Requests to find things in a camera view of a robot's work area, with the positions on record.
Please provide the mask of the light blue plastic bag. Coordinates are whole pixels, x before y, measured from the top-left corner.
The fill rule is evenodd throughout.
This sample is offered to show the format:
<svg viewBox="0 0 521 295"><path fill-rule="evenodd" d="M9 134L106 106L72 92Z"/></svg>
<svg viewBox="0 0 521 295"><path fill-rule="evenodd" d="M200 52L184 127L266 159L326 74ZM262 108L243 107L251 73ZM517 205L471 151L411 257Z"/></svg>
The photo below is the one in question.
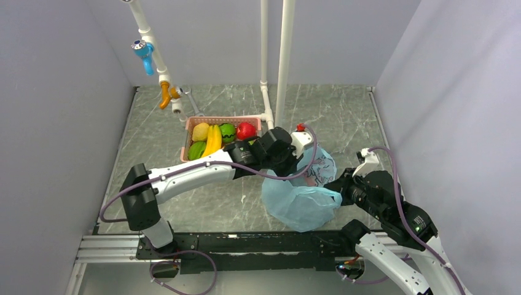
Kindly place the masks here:
<svg viewBox="0 0 521 295"><path fill-rule="evenodd" d="M264 179L261 199L267 213L297 232L322 227L341 206L341 194L324 187L336 174L332 156L317 147L313 164L303 175L288 181Z"/></svg>

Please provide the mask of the red fake apple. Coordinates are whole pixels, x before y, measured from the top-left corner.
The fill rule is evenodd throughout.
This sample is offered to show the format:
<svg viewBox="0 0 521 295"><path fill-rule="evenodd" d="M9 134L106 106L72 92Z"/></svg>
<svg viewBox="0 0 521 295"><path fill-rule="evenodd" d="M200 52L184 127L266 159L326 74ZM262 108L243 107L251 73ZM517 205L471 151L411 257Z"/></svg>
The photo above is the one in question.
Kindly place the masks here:
<svg viewBox="0 0 521 295"><path fill-rule="evenodd" d="M236 138L238 140L246 140L257 135L257 129L254 125L242 122L236 127Z"/></svg>

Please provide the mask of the green fake watermelon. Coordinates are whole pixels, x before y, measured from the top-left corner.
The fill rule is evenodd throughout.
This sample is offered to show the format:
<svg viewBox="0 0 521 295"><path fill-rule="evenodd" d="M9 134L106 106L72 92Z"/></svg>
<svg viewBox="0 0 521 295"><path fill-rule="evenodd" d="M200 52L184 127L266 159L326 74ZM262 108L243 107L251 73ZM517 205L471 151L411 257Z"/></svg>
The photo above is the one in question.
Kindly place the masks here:
<svg viewBox="0 0 521 295"><path fill-rule="evenodd" d="M233 124L230 124L230 123L220 124L219 129L221 131L222 142L224 144L228 144L228 143L235 141L236 129Z"/></svg>

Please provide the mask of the yellow fake banana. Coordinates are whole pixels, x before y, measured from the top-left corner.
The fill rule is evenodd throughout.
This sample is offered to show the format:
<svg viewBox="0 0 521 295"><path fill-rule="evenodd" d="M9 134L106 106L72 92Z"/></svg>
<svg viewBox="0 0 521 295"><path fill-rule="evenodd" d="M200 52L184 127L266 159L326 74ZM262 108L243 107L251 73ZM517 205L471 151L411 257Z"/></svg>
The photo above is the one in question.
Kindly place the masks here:
<svg viewBox="0 0 521 295"><path fill-rule="evenodd" d="M213 154L217 150L219 150L222 146L222 135L221 129L218 125L210 126L207 134L206 140L206 148L202 154L202 157L209 156Z"/></svg>

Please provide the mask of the yellow fake pear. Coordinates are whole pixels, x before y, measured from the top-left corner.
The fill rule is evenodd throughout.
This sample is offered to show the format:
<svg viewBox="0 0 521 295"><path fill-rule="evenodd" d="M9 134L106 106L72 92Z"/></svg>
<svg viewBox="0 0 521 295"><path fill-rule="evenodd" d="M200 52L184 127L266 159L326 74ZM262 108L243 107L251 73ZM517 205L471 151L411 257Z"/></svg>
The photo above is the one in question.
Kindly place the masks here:
<svg viewBox="0 0 521 295"><path fill-rule="evenodd" d="M193 142L206 141L208 138L209 129L210 129L210 125L206 122L197 124L192 130L192 141Z"/></svg>

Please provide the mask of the small green fake fruit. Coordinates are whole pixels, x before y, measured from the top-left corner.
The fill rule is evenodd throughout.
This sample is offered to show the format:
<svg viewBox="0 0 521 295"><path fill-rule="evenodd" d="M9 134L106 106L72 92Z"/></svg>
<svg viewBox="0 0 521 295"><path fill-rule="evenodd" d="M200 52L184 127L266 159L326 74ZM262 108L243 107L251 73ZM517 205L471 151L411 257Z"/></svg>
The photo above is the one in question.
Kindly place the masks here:
<svg viewBox="0 0 521 295"><path fill-rule="evenodd" d="M206 149L206 142L205 141L196 141L194 142L187 153L188 160L197 160L202 157L204 154L204 151Z"/></svg>

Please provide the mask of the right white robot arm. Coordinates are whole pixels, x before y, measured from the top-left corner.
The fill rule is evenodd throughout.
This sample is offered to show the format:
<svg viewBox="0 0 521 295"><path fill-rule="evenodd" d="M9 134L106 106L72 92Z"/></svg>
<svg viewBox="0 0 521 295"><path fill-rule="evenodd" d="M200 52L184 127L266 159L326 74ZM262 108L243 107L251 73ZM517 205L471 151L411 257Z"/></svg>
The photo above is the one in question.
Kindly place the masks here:
<svg viewBox="0 0 521 295"><path fill-rule="evenodd" d="M347 168L325 188L340 193L342 205L356 205L378 220L416 266L411 267L389 250L358 220L340 231L341 252L360 254L406 294L470 294L452 267L428 213L395 194L400 186L387 171L356 176L352 168Z"/></svg>

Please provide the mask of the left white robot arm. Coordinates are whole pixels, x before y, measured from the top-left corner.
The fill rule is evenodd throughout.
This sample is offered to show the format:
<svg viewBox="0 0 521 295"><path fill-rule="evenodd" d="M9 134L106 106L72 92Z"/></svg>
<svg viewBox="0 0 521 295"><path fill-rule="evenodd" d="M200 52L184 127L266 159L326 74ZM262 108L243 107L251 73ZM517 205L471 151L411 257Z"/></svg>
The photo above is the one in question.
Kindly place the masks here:
<svg viewBox="0 0 521 295"><path fill-rule="evenodd" d="M147 169L144 164L130 168L119 197L130 230L141 232L161 258L175 253L177 242L170 223L159 206L173 197L212 183L272 171L272 179L289 180L315 137L305 130L287 132L275 127L262 136L236 140L210 155L166 168Z"/></svg>

